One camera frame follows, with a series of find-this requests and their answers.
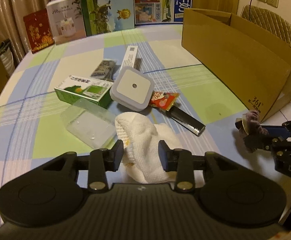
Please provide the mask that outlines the brown fuzzy scrunchie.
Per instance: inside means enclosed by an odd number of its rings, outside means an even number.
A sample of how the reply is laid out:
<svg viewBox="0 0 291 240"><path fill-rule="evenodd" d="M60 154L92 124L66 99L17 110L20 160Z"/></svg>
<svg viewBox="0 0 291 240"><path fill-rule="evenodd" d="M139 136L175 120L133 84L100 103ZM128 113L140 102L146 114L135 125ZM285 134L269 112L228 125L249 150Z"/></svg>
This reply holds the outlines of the brown fuzzy scrunchie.
<svg viewBox="0 0 291 240"><path fill-rule="evenodd" d="M269 145L266 145L269 132L263 128L259 122L259 112L250 110L243 114L241 118L236 118L235 126L243 139L248 152L253 153L257 149L269 151Z"/></svg>

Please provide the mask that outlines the clear plastic tray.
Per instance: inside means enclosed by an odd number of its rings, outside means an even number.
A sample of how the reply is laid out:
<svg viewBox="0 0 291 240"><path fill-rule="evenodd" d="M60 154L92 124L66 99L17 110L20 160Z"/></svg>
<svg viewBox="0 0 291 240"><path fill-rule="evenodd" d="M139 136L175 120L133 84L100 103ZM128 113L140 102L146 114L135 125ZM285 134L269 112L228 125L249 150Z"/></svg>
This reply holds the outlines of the clear plastic tray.
<svg viewBox="0 0 291 240"><path fill-rule="evenodd" d="M93 148L105 148L116 135L115 115L86 99L79 99L61 113L68 132Z"/></svg>

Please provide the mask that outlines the black rectangular bar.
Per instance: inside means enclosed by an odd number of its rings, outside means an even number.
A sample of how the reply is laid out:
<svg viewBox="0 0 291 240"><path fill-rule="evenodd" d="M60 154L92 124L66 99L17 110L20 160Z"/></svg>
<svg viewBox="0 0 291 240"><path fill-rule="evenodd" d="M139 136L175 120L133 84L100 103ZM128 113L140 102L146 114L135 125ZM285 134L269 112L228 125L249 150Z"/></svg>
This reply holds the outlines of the black rectangular bar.
<svg viewBox="0 0 291 240"><path fill-rule="evenodd" d="M195 134L197 137L200 136L206 128L203 123L176 106L171 106L169 111L166 111L165 114Z"/></svg>

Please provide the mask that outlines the white knitted sock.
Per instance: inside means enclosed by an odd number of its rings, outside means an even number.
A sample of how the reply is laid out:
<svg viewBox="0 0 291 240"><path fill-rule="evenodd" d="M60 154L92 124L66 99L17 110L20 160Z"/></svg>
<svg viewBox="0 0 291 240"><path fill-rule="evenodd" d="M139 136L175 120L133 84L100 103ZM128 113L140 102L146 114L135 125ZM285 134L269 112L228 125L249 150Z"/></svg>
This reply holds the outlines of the white knitted sock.
<svg viewBox="0 0 291 240"><path fill-rule="evenodd" d="M126 112L115 118L118 139L124 143L122 163L126 173L142 184L167 183L175 180L175 172L165 172L158 155L158 142L164 140L171 149L182 148L167 124L153 124L139 113Z"/></svg>

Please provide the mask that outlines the red snack packet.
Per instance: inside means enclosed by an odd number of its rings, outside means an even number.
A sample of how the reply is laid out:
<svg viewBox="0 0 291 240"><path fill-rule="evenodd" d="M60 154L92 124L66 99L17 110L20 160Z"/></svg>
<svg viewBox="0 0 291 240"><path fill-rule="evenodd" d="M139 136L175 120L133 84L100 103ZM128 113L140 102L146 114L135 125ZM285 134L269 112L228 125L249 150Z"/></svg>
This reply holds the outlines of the red snack packet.
<svg viewBox="0 0 291 240"><path fill-rule="evenodd" d="M161 109L163 111L169 111L176 102L179 95L179 93L154 91L152 93L149 106Z"/></svg>

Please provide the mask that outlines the green white medicine box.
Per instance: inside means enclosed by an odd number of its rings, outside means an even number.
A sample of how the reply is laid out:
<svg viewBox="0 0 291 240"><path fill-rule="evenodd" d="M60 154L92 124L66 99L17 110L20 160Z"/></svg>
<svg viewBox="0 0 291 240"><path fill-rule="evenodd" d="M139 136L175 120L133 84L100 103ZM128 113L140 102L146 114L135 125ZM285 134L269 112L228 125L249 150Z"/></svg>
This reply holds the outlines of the green white medicine box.
<svg viewBox="0 0 291 240"><path fill-rule="evenodd" d="M103 108L112 102L110 89L113 82L69 75L54 91L60 101L73 105L79 99L86 99Z"/></svg>

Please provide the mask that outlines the white square night light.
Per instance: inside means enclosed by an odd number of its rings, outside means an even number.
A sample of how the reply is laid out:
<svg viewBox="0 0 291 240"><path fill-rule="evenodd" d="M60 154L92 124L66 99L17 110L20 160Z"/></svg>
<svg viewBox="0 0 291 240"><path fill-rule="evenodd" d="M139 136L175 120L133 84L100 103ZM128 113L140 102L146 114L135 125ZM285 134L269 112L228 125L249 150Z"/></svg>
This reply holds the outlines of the white square night light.
<svg viewBox="0 0 291 240"><path fill-rule="evenodd" d="M133 111L148 107L154 81L133 67L123 67L110 89L112 100Z"/></svg>

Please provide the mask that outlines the grey snack sachet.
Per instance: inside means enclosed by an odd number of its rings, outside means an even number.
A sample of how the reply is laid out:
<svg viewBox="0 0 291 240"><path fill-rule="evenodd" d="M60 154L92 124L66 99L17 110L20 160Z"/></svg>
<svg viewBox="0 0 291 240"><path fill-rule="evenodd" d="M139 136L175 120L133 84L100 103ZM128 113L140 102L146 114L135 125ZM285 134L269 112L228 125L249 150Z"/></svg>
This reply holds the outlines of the grey snack sachet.
<svg viewBox="0 0 291 240"><path fill-rule="evenodd" d="M116 68L116 61L104 59L98 65L98 67L92 72L90 77L100 80L111 81L113 79L113 73Z"/></svg>

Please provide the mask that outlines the long white slim box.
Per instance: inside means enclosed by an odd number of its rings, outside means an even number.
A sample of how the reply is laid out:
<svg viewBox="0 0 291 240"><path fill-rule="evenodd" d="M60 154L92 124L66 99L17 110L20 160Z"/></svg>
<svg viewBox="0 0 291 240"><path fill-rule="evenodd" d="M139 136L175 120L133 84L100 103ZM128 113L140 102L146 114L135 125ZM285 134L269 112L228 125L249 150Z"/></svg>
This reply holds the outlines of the long white slim box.
<svg viewBox="0 0 291 240"><path fill-rule="evenodd" d="M121 67L135 68L138 46L128 46Z"/></svg>

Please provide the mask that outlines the brown cardboard box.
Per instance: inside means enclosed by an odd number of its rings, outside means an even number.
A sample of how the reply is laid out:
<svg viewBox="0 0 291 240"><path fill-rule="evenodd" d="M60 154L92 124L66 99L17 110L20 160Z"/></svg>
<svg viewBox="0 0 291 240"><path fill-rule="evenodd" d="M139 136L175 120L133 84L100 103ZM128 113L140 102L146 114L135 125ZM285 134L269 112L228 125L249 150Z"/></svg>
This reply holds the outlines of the brown cardboard box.
<svg viewBox="0 0 291 240"><path fill-rule="evenodd" d="M181 44L261 121L291 101L291 48L256 24L229 12L186 9Z"/></svg>

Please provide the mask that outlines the plaid tablecloth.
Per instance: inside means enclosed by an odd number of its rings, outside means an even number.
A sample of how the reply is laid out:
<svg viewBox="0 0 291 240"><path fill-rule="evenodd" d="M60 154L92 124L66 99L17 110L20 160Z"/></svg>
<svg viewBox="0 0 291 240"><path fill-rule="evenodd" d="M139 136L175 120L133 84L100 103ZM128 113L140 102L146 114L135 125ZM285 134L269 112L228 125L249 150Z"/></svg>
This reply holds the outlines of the plaid tablecloth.
<svg viewBox="0 0 291 240"><path fill-rule="evenodd" d="M67 151L90 152L88 145L65 128L61 114L68 104L58 99L55 88L64 82L75 95L100 98L105 85L89 82L89 77L104 59L121 64L127 46L134 45L140 71L153 80L155 90L178 93L179 107L206 129L196 136L158 109L151 109L148 118L171 127L183 147L193 153L221 153L276 181L291 206L291 178L274 169L269 153L247 153L237 135L234 122L246 107L182 48L181 34L180 25L148 25L27 54L0 95L0 187Z"/></svg>

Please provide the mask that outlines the quilted beige chair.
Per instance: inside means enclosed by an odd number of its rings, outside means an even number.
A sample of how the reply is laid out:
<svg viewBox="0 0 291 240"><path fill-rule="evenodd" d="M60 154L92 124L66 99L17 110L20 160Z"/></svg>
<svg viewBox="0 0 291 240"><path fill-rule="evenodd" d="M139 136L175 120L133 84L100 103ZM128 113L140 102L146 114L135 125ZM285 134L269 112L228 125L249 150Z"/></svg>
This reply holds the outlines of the quilted beige chair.
<svg viewBox="0 0 291 240"><path fill-rule="evenodd" d="M291 47L291 24L275 12L246 5L242 9L241 17L266 29Z"/></svg>

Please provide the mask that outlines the red gift box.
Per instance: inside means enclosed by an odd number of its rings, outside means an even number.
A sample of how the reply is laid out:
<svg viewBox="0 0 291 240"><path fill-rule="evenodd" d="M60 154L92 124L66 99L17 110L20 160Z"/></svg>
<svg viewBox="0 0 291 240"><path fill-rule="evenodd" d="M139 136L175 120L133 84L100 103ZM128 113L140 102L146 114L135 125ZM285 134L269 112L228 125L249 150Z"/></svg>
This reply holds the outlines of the red gift box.
<svg viewBox="0 0 291 240"><path fill-rule="evenodd" d="M32 54L54 44L46 9L26 15L23 20Z"/></svg>

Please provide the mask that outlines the white appliance box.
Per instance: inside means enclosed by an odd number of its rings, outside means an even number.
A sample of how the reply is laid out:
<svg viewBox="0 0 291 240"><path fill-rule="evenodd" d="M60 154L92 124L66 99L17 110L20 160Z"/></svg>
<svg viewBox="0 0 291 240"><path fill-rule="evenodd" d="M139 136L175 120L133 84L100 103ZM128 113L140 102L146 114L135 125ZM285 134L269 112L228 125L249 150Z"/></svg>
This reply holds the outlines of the white appliance box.
<svg viewBox="0 0 291 240"><path fill-rule="evenodd" d="M81 0L54 0L46 5L55 44L86 37Z"/></svg>

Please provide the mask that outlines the blue milk carton box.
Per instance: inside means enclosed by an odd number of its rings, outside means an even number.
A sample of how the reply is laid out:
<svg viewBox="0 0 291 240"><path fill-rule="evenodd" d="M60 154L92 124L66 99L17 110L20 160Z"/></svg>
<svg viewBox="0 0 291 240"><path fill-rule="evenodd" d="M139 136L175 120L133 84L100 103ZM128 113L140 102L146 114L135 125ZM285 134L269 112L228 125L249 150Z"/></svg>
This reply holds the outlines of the blue milk carton box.
<svg viewBox="0 0 291 240"><path fill-rule="evenodd" d="M182 24L193 0L134 0L135 25Z"/></svg>

